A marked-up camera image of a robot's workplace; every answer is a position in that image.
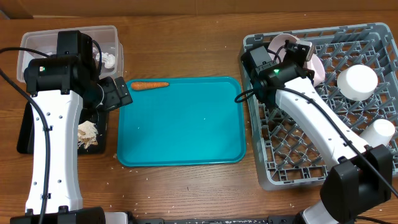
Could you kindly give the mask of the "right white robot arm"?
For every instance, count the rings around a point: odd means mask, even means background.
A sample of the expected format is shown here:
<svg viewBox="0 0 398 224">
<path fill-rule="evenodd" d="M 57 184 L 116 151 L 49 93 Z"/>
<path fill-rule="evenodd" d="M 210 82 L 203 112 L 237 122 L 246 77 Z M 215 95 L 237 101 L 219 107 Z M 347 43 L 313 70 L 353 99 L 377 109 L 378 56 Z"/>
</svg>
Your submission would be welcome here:
<svg viewBox="0 0 398 224">
<path fill-rule="evenodd" d="M 383 144 L 370 146 L 352 132 L 313 87 L 315 72 L 305 68 L 313 56 L 311 42 L 286 40 L 279 51 L 265 44 L 252 47 L 240 61 L 251 89 L 236 103 L 252 96 L 279 107 L 302 129 L 329 169 L 320 201 L 294 216 L 292 223 L 353 223 L 360 214 L 397 195 L 392 186 L 392 159 Z"/>
</svg>

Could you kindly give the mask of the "white cup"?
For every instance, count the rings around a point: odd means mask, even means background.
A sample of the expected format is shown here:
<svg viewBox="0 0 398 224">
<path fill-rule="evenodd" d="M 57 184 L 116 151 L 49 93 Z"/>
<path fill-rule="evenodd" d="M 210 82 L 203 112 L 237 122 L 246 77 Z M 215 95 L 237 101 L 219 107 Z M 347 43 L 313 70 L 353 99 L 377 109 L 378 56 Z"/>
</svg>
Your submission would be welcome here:
<svg viewBox="0 0 398 224">
<path fill-rule="evenodd" d="M 386 119 L 377 119 L 359 136 L 371 147 L 387 146 L 395 131 L 396 129 L 392 122 Z"/>
</svg>

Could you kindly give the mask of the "white bowl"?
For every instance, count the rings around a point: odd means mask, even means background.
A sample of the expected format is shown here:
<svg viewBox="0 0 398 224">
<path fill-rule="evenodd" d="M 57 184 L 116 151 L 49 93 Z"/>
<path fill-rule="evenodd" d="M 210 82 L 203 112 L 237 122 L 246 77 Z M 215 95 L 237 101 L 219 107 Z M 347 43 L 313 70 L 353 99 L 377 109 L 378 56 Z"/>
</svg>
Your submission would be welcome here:
<svg viewBox="0 0 398 224">
<path fill-rule="evenodd" d="M 366 65 L 353 65 L 343 70 L 337 78 L 342 95 L 350 100 L 367 100 L 378 85 L 376 72 Z"/>
</svg>

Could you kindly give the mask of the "white tissue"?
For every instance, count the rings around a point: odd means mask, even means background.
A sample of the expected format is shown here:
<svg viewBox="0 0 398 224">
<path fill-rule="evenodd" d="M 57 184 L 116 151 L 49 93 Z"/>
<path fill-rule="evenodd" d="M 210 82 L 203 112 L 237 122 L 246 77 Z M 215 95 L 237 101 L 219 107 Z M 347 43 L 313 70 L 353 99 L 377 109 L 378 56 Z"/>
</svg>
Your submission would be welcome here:
<svg viewBox="0 0 398 224">
<path fill-rule="evenodd" d="M 106 69 L 114 68 L 116 64 L 116 57 L 113 54 L 109 54 L 107 52 L 102 52 L 100 56 L 100 52 L 96 47 L 93 47 L 93 55 L 95 56 L 95 60 L 97 62 L 100 61 L 102 66 Z"/>
</svg>

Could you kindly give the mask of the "white round plate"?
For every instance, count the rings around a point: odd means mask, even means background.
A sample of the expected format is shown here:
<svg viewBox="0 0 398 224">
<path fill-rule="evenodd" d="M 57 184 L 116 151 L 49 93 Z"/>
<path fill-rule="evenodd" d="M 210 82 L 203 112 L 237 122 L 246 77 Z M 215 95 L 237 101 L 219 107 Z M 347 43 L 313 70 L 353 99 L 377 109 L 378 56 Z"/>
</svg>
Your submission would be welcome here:
<svg viewBox="0 0 398 224">
<path fill-rule="evenodd" d="M 286 40 L 289 40 L 289 42 L 292 42 L 292 43 L 296 43 L 296 41 L 298 41 L 299 38 L 297 38 L 293 35 L 290 35 L 290 34 L 279 34 L 271 40 L 271 42 L 268 46 L 268 49 L 277 53 L 279 48 L 285 45 Z M 269 55 L 271 56 L 271 59 L 275 58 L 274 54 L 269 53 Z M 281 49 L 279 51 L 279 57 L 280 57 L 281 61 L 284 60 L 285 55 L 286 55 L 286 50 Z"/>
</svg>

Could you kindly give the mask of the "peanut shells pile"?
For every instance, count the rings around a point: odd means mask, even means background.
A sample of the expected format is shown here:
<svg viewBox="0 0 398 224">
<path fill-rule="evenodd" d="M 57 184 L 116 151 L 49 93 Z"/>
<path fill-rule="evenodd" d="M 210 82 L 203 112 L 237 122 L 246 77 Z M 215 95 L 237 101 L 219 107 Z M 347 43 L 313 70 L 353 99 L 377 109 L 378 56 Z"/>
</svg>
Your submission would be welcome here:
<svg viewBox="0 0 398 224">
<path fill-rule="evenodd" d="M 78 146 L 83 146 L 88 149 L 90 146 L 95 146 L 97 142 L 98 130 L 95 123 L 85 121 L 78 125 Z"/>
</svg>

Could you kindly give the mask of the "pink bowl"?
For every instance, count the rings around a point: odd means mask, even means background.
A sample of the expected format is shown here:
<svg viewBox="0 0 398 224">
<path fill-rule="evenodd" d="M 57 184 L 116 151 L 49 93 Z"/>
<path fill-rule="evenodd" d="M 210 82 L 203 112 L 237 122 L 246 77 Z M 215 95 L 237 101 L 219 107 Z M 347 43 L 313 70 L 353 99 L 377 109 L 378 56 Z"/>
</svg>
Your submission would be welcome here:
<svg viewBox="0 0 398 224">
<path fill-rule="evenodd" d="M 322 61 L 316 54 L 313 54 L 309 62 L 305 62 L 305 68 L 315 72 L 313 78 L 313 86 L 316 87 L 325 80 L 325 69 Z"/>
</svg>

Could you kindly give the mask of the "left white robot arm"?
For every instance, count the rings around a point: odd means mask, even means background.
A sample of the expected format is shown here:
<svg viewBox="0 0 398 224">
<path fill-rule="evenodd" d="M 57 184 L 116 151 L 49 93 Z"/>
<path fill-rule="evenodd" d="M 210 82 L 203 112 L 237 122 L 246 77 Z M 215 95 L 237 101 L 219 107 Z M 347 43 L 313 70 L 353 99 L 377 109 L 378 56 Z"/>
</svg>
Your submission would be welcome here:
<svg viewBox="0 0 398 224">
<path fill-rule="evenodd" d="M 33 170 L 25 214 L 11 223 L 133 223 L 131 212 L 83 207 L 78 183 L 78 127 L 93 116 L 132 103 L 123 78 L 102 77 L 97 41 L 60 31 L 54 55 L 37 53 L 24 71 L 20 94 L 31 110 L 28 141 Z"/>
</svg>

